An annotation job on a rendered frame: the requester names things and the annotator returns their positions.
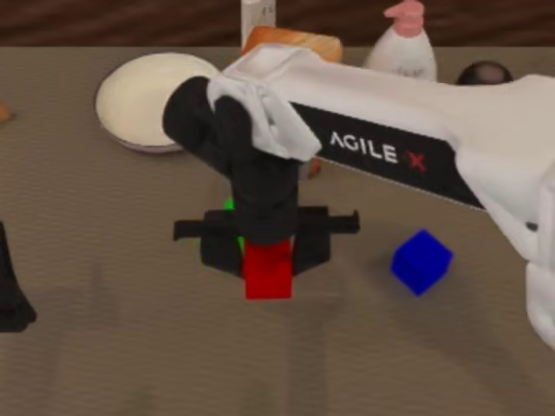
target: white bowl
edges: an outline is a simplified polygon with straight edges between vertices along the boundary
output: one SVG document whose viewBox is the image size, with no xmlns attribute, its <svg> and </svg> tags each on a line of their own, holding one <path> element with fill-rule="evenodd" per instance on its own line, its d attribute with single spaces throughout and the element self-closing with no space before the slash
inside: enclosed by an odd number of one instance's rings
<svg viewBox="0 0 555 416">
<path fill-rule="evenodd" d="M 102 81 L 96 94 L 96 114 L 124 146 L 149 153 L 182 150 L 162 128 L 167 100 L 189 78 L 211 78 L 218 72 L 210 62 L 193 55 L 167 52 L 141 56 Z"/>
</svg>

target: blue cube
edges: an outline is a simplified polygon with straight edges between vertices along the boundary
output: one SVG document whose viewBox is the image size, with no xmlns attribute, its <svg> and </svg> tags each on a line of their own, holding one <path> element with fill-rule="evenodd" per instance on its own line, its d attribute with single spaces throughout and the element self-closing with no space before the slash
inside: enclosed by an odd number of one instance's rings
<svg viewBox="0 0 555 416">
<path fill-rule="evenodd" d="M 451 260 L 451 250 L 420 230 L 395 251 L 391 271 L 420 296 L 445 276 Z"/>
</svg>

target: pink pump nozzle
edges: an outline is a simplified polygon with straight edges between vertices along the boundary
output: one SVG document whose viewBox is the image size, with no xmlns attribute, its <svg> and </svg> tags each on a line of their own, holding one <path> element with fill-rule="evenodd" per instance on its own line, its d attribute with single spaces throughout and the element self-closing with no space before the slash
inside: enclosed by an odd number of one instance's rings
<svg viewBox="0 0 555 416">
<path fill-rule="evenodd" d="M 424 5 L 418 0 L 403 0 L 383 12 L 395 19 L 393 29 L 402 37 L 415 37 L 424 30 Z"/>
</svg>

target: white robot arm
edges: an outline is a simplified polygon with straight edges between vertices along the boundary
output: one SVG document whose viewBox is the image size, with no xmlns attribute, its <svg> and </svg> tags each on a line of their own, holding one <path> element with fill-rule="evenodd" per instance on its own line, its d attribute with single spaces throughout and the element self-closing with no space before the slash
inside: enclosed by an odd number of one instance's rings
<svg viewBox="0 0 555 416">
<path fill-rule="evenodd" d="M 251 113 L 253 144 L 485 209 L 527 266 L 527 311 L 555 348 L 555 79 L 456 87 L 262 44 L 211 80 Z"/>
</svg>

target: pink pump dispenser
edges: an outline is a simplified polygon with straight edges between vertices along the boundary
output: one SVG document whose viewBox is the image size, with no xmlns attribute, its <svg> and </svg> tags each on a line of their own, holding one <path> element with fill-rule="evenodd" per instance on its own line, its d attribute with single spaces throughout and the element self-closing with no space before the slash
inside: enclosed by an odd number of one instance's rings
<svg viewBox="0 0 555 416">
<path fill-rule="evenodd" d="M 385 10 L 394 19 L 375 44 L 363 66 L 380 72 L 437 81 L 434 51 L 424 29 L 424 5 L 403 0 Z"/>
</svg>

